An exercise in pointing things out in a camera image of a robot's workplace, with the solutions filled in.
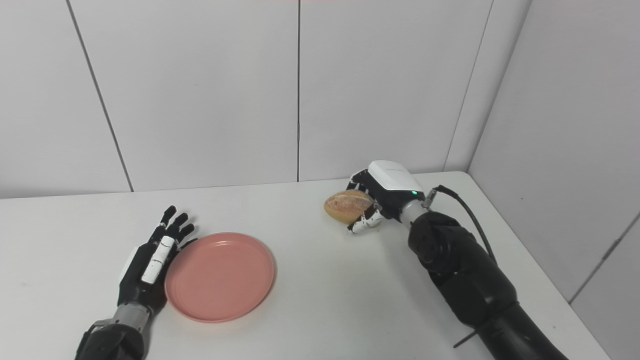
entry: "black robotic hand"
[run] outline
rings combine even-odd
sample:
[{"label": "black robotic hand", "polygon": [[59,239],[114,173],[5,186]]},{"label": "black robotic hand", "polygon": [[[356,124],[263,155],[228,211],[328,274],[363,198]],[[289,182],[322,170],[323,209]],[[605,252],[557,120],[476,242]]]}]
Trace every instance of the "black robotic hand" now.
[{"label": "black robotic hand", "polygon": [[120,281],[118,306],[124,302],[137,302],[147,307],[153,315],[166,304],[166,272],[177,253],[189,245],[183,244],[183,240],[195,228],[193,224],[188,224],[180,229],[189,219],[186,213],[180,214],[167,226],[175,213],[175,206],[170,206],[148,242],[138,247]]},{"label": "black robotic hand", "polygon": [[95,322],[76,352],[76,360],[141,360],[145,353],[142,336],[147,322],[166,304],[164,279],[174,257],[193,240],[184,242],[194,225],[183,213],[173,223],[175,206],[165,212],[149,240],[140,245],[120,281],[118,309],[110,319]]},{"label": "black robotic hand", "polygon": [[[373,161],[354,174],[347,189],[367,192],[374,204],[348,229],[358,233],[383,218],[409,228],[409,248],[460,322],[478,334],[496,360],[566,360],[520,307],[516,289],[498,267],[491,246],[471,209],[454,191],[440,185],[424,195],[400,164]],[[454,218],[431,210],[436,193],[456,199],[467,211],[484,243]]]}]

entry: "pink plate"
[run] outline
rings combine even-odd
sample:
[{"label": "pink plate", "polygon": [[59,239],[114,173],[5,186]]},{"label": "pink plate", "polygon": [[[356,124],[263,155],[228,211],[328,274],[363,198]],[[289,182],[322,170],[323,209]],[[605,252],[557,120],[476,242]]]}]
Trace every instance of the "pink plate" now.
[{"label": "pink plate", "polygon": [[273,259],[251,236],[219,233],[196,240],[171,263],[169,303],[199,322],[224,322],[254,309],[273,282]]}]

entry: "panel seam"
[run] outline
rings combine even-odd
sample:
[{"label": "panel seam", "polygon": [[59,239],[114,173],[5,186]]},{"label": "panel seam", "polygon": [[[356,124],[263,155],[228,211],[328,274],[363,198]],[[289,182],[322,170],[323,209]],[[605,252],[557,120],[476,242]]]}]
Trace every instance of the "panel seam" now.
[{"label": "panel seam", "polygon": [[604,262],[607,261],[607,259],[609,259],[609,256],[611,256],[611,254],[616,249],[616,247],[618,247],[618,245],[620,245],[620,242],[622,242],[622,239],[624,239],[626,237],[627,233],[636,224],[636,222],[638,221],[639,218],[640,218],[640,212],[636,215],[636,217],[633,220],[631,220],[631,224],[629,224],[629,226],[627,226],[627,228],[622,232],[622,235],[620,235],[620,237],[618,239],[615,239],[613,241],[613,244],[611,244],[611,246],[607,249],[607,252],[604,253],[604,255],[602,256],[602,259],[600,259],[600,261],[598,262],[596,267],[591,271],[589,276],[587,276],[587,279],[580,285],[580,287],[575,292],[575,294],[573,294],[573,296],[569,299],[569,301],[568,301],[569,305],[571,305],[573,303],[573,301],[578,297],[578,295],[580,295],[580,293],[584,290],[584,288],[587,286],[589,281],[591,281],[593,276],[602,267]]},{"label": "panel seam", "polygon": [[301,0],[298,0],[298,155],[296,158],[296,182],[300,182],[300,8]]},{"label": "panel seam", "polygon": [[91,60],[89,59],[89,53],[86,50],[86,46],[84,45],[84,40],[82,38],[82,34],[80,33],[80,27],[78,26],[78,22],[76,20],[76,15],[74,13],[73,7],[71,6],[71,1],[66,0],[67,7],[69,9],[69,14],[71,15],[71,20],[74,23],[74,28],[76,29],[76,34],[78,35],[78,40],[80,40],[80,46],[82,47],[82,51],[84,53],[84,59],[86,60],[86,64],[89,67],[89,73],[91,74],[91,79],[93,80],[93,85],[95,87],[95,91],[98,93],[98,99],[100,100],[100,105],[102,106],[102,112],[104,113],[104,117],[107,120],[107,125],[109,126],[109,131],[111,132],[111,138],[113,139],[113,143],[116,147],[116,152],[118,153],[118,158],[120,159],[120,164],[122,166],[122,170],[124,171],[124,176],[127,179],[127,184],[129,185],[129,190],[133,192],[133,185],[131,184],[131,178],[129,177],[129,171],[127,170],[127,165],[124,163],[124,158],[122,157],[122,151],[120,150],[120,144],[118,143],[118,138],[116,137],[116,133],[113,130],[113,125],[111,124],[111,118],[109,118],[109,113],[107,112],[107,107],[104,104],[104,98],[102,97],[102,92],[100,91],[100,86],[98,85],[98,81],[95,77],[95,73],[93,71],[93,66],[91,65]]},{"label": "panel seam", "polygon": [[484,32],[486,31],[486,27],[489,24],[489,17],[491,16],[491,11],[493,10],[493,2],[494,0],[491,1],[491,5],[489,5],[489,12],[486,14],[486,21],[484,22],[484,28],[482,29],[482,35],[480,36],[480,43],[478,43],[478,49],[476,51],[476,57],[474,58],[474,64],[473,66],[471,66],[471,73],[469,74],[469,80],[467,81],[467,88],[465,89],[465,95],[462,97],[462,103],[460,104],[460,110],[458,112],[458,119],[456,120],[456,126],[453,129],[453,134],[451,134],[451,141],[449,142],[449,148],[447,149],[447,156],[445,156],[444,158],[442,171],[444,171],[445,167],[447,167],[447,161],[449,160],[449,153],[451,152],[451,147],[453,146],[453,139],[456,136],[456,131],[458,130],[458,124],[460,123],[460,116],[462,115],[462,109],[465,107],[465,101],[467,100],[467,92],[469,91],[469,86],[471,85],[471,79],[474,77],[476,62],[478,61],[478,55],[480,54],[480,49],[482,48],[482,42],[484,40]]}]

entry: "robotic hand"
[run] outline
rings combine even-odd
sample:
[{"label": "robotic hand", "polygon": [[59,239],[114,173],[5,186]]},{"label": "robotic hand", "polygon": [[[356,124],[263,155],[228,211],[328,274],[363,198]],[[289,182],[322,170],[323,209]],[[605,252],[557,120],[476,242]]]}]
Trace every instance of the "robotic hand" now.
[{"label": "robotic hand", "polygon": [[189,218],[179,215],[171,225],[175,206],[165,212],[148,242],[135,255],[120,281],[118,309],[110,319],[95,322],[82,337],[76,360],[141,360],[145,353],[142,332],[147,322],[166,304],[164,278],[175,255],[193,240],[182,243],[194,230],[180,227]]},{"label": "robotic hand", "polygon": [[[457,193],[440,185],[427,195],[409,172],[391,161],[373,161],[351,177],[348,190],[367,192],[374,204],[351,233],[393,218],[409,228],[409,248],[460,322],[474,329],[496,360],[567,360],[518,303],[515,287],[498,267],[473,212]],[[454,197],[471,216],[486,251],[454,218],[430,210],[437,192]]]}]

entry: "bread roll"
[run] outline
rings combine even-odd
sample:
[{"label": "bread roll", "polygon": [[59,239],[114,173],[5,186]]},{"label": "bread roll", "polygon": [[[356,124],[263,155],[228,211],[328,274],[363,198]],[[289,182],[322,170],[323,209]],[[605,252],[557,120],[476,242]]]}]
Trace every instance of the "bread roll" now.
[{"label": "bread roll", "polygon": [[324,202],[324,210],[339,222],[350,224],[373,204],[373,199],[360,190],[339,192]]}]

